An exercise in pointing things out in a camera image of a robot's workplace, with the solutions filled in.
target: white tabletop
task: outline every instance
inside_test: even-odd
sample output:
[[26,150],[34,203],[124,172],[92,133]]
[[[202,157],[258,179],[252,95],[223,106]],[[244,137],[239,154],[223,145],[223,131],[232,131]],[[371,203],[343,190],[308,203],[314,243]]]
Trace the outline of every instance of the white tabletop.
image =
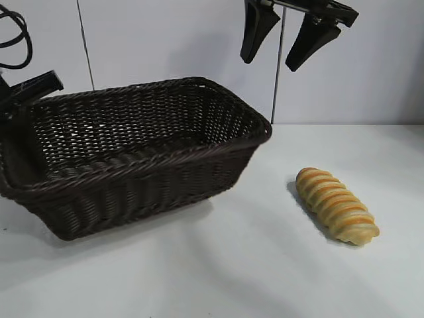
[[[293,196],[306,166],[381,236],[335,242]],[[424,317],[424,127],[275,126],[234,189],[76,242],[0,201],[0,317]]]

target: twisted bread roll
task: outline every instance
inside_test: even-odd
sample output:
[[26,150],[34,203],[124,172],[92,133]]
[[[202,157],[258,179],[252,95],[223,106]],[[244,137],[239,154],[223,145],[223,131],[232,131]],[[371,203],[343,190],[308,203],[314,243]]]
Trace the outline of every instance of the twisted bread roll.
[[296,188],[308,209],[318,215],[336,239],[364,245],[380,234],[366,206],[329,172],[302,169]]

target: woven texture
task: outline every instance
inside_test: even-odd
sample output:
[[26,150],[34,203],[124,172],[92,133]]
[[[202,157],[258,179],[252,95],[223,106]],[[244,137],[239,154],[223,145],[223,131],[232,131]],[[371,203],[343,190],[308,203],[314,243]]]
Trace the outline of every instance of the woven texture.
[[73,240],[231,188],[271,132],[204,78],[51,97],[3,132],[0,192]]

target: golden crust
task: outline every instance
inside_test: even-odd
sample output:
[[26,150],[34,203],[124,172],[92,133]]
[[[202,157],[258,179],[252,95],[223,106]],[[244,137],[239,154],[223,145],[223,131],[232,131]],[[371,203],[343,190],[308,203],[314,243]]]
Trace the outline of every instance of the golden crust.
[[328,171],[302,169],[296,189],[336,239],[364,245],[380,234],[367,207]]

